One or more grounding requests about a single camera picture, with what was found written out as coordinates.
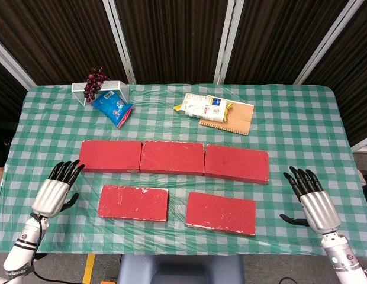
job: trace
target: green checkered tablecloth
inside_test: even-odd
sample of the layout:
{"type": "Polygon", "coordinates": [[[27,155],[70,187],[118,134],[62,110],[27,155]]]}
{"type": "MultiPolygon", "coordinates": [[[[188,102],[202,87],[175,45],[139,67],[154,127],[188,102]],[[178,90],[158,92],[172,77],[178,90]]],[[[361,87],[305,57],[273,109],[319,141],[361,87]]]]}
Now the green checkered tablecloth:
{"type": "Polygon", "coordinates": [[[135,110],[121,129],[74,99],[70,85],[32,88],[24,101],[0,185],[0,252],[8,252],[29,218],[38,189],[59,161],[78,158],[83,140],[195,141],[269,152],[267,185],[203,176],[84,173],[70,197],[79,200],[50,220],[43,252],[130,254],[323,254],[321,237],[289,225],[280,213],[304,213],[282,175],[311,169],[330,194],[357,255],[367,256],[367,205],[333,92],[322,86],[133,85],[135,110]],[[254,104],[249,136],[198,125],[173,112],[185,92],[254,104]],[[97,207],[104,184],[169,189],[168,221],[103,219],[97,207]],[[190,191],[257,201],[256,236],[241,237],[185,226],[190,191]]]}

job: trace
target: grapes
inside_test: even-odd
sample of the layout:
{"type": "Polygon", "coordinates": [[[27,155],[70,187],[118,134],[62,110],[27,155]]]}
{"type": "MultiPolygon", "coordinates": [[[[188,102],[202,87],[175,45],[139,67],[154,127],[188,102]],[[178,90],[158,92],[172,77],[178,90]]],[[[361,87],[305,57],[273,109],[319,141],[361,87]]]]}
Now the grapes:
{"type": "Polygon", "coordinates": [[[91,102],[95,99],[95,95],[98,94],[103,82],[107,79],[107,75],[103,73],[103,67],[100,67],[99,69],[93,67],[91,69],[91,73],[88,75],[86,80],[87,84],[83,92],[83,96],[87,102],[91,102]]]}

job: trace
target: robotic arm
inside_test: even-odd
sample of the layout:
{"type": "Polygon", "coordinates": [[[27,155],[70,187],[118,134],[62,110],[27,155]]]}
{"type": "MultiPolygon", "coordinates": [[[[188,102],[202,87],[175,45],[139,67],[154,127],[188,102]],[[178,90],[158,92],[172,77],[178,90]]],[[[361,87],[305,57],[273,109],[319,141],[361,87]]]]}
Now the robotic arm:
{"type": "Polygon", "coordinates": [[[333,269],[342,284],[367,283],[367,271],[361,268],[357,258],[349,247],[345,236],[337,232],[342,223],[327,192],[323,191],[317,176],[310,170],[303,171],[290,167],[296,180],[284,173],[302,203],[306,219],[292,219],[285,214],[280,217],[293,225],[311,227],[322,234],[321,245],[330,259],[333,269]]]}
{"type": "Polygon", "coordinates": [[[78,165],[79,160],[58,163],[48,179],[42,184],[32,205],[33,213],[16,240],[6,261],[4,269],[8,279],[0,277],[0,284],[21,284],[24,276],[34,272],[36,251],[48,229],[48,219],[70,208],[78,199],[75,193],[69,202],[64,203],[69,189],[85,165],[78,165]]]}

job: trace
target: red block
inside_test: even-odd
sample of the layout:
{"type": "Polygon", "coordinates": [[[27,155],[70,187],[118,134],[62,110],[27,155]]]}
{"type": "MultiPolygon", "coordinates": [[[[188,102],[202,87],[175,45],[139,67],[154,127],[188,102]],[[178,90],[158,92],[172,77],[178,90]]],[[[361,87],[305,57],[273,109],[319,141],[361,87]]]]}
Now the red block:
{"type": "Polygon", "coordinates": [[[141,151],[142,173],[203,175],[203,143],[147,141],[141,151]]]}
{"type": "Polygon", "coordinates": [[[204,175],[266,184],[269,181],[268,152],[207,145],[204,175]]]}
{"type": "Polygon", "coordinates": [[[143,221],[165,222],[168,214],[168,190],[104,185],[98,215],[143,221]]]}
{"type": "Polygon", "coordinates": [[[186,226],[255,235],[256,201],[190,192],[186,226]]]}
{"type": "Polygon", "coordinates": [[[141,141],[83,141],[79,160],[84,172],[139,172],[141,141]]]}

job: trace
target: white wire basket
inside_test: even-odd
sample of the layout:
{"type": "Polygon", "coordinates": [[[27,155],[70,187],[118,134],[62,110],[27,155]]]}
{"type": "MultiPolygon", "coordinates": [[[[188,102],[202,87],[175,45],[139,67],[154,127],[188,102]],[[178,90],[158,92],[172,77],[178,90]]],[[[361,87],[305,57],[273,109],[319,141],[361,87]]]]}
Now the white wire basket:
{"type": "MultiPolygon", "coordinates": [[[[83,96],[84,88],[86,83],[73,83],[72,84],[72,94],[80,102],[80,104],[85,107],[86,99],[83,96]]],[[[96,98],[103,92],[114,91],[126,104],[128,103],[128,97],[130,96],[129,87],[122,81],[104,81],[101,85],[101,89],[96,94],[96,98]]]]}

